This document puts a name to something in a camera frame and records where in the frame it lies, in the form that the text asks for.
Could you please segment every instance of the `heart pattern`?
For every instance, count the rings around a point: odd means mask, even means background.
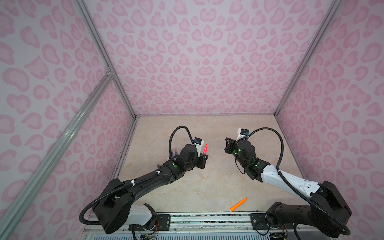
[[[136,114],[241,114],[275,112],[331,1],[86,3]]]
[[[110,83],[11,239],[79,238],[84,225],[78,215],[107,185],[131,121],[116,86]],[[103,123],[108,123],[107,129],[100,127]],[[98,152],[88,151],[96,145]],[[24,172],[36,169],[32,160],[26,160]],[[15,198],[25,184],[25,180],[11,184],[5,190],[7,197]]]
[[[99,84],[106,68],[71,0],[4,1],[1,2],[0,19],[0,85],[3,89],[0,92],[2,218]],[[105,112],[120,118],[119,126],[115,127],[116,132],[121,128],[122,134],[129,120],[124,119],[126,111],[119,94],[114,91],[109,93],[109,100],[103,104],[110,102],[115,107]],[[108,121],[104,115],[100,118]],[[101,131],[94,128],[90,127],[90,136],[91,131],[94,134]],[[105,161],[104,166],[107,166],[107,161],[113,158],[122,145],[123,137],[117,137],[117,134],[112,134],[109,138],[113,140],[114,147],[114,152],[109,148],[111,156],[97,159]],[[82,146],[66,152],[68,159],[63,158],[59,162],[59,169],[49,177],[11,239],[54,239],[55,235],[67,235],[70,239],[77,237],[80,225],[74,224],[74,219],[66,219],[75,203],[67,204],[66,196],[73,189],[76,176],[84,171],[81,165],[83,162],[79,160],[80,153],[77,152],[82,150],[86,153],[91,141],[89,138],[86,146],[77,138],[76,142]],[[108,146],[102,146],[104,153]],[[79,164],[72,164],[75,159]],[[105,177],[97,177],[94,185],[99,184],[98,189],[101,189],[101,184],[106,180]],[[76,203],[82,206],[90,194],[87,192],[83,196],[79,192]],[[77,212],[78,208],[72,210],[72,213]]]
[[[383,11],[345,1],[278,116],[305,176],[352,209],[348,240],[384,235]]]

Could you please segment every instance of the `metal bracket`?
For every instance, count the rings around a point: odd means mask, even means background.
[[[157,221],[160,224],[158,231],[169,231],[169,226],[170,226],[170,215],[169,214],[158,214],[157,215]],[[132,225],[129,225],[128,230],[132,231]],[[141,232],[141,231],[147,231],[147,230],[144,229],[143,226],[135,225],[135,231]]]
[[[251,217],[251,224],[253,230],[268,230],[269,227],[265,223],[265,213],[259,213],[259,214],[250,214]],[[287,223],[285,224],[287,229],[293,229],[293,223]]]

